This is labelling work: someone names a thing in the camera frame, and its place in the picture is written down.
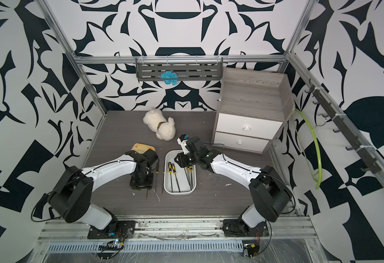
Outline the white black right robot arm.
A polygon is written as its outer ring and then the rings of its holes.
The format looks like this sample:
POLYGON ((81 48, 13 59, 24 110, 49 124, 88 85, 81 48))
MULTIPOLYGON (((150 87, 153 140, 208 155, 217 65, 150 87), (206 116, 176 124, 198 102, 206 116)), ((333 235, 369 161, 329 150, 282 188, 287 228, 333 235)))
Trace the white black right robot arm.
POLYGON ((275 222, 293 194, 278 175, 267 165, 264 168, 252 167, 227 157, 224 152, 208 149, 199 137, 186 134, 177 139, 182 153, 175 157, 175 163, 185 168, 198 165, 201 169, 223 175, 250 191, 253 204, 235 220, 224 220, 223 231, 233 236, 253 236, 261 231, 259 224, 275 222))

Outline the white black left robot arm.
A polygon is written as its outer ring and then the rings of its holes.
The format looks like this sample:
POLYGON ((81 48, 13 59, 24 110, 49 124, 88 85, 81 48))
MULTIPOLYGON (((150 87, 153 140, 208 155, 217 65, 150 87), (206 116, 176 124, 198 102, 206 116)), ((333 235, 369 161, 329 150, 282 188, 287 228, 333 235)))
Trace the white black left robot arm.
POLYGON ((91 203, 92 193, 101 186, 130 175, 129 186, 134 190, 151 189, 154 174, 158 173, 159 158, 154 147, 144 145, 103 164, 65 170, 55 188, 47 194, 47 203, 67 222, 83 222, 94 230, 113 237, 117 233, 118 220, 105 208, 91 203))

